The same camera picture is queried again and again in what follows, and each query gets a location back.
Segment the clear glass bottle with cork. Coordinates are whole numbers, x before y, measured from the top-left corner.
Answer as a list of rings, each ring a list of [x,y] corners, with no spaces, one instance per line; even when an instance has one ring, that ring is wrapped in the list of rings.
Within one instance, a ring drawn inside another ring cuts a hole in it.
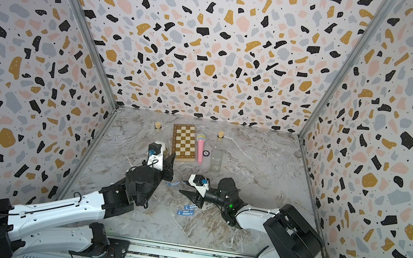
[[[210,171],[211,172],[219,172],[222,167],[223,155],[224,155],[224,135],[225,133],[220,131],[217,134],[217,139],[213,144],[213,150],[211,153],[211,160],[210,160]]]

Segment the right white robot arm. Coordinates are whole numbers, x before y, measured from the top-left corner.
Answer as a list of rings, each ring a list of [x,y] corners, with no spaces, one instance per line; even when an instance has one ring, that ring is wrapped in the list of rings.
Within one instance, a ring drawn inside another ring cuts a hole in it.
[[[210,180],[192,174],[185,182],[194,191],[181,190],[197,208],[213,204],[221,217],[233,228],[267,234],[271,246],[262,248],[253,258],[316,258],[324,242],[315,229],[291,204],[278,209],[260,209],[240,199],[234,179],[224,178],[217,188]]]

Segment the glass bottle blue label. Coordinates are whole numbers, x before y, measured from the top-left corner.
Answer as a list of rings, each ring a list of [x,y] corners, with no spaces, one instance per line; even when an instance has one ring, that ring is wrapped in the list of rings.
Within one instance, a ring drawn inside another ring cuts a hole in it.
[[[154,139],[153,139],[154,142],[161,143],[165,152],[168,152],[169,151],[168,147],[170,146],[170,142],[168,140],[167,135],[163,131],[161,122],[156,122],[154,126],[155,126],[155,133],[154,133]]]
[[[188,175],[187,175],[186,173],[180,172],[180,171],[178,170],[178,171],[174,171],[174,172],[173,172],[173,178],[172,178],[172,180],[171,180],[171,181],[165,181],[165,184],[166,184],[166,182],[177,182],[177,181],[180,181],[180,184],[177,185],[177,186],[174,186],[174,187],[175,187],[175,188],[182,188],[182,187],[185,186],[185,181],[187,181],[187,180],[188,180]]]

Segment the glass bottle blue label back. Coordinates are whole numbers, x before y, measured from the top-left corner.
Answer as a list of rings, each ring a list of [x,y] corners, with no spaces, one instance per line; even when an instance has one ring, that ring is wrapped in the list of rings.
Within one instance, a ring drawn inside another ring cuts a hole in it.
[[[169,151],[168,147],[170,146],[170,142],[168,140],[167,135],[163,131],[161,122],[156,122],[154,126],[155,126],[155,133],[154,133],[154,139],[153,139],[154,142],[161,143],[165,152],[168,152]]]

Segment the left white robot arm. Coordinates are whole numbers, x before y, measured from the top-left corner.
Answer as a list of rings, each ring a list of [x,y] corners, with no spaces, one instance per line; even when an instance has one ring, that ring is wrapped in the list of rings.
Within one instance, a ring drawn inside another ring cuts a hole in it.
[[[123,179],[86,195],[36,205],[0,199],[0,258],[62,249],[102,253],[110,242],[101,221],[148,208],[160,183],[173,179],[174,154],[148,156]]]

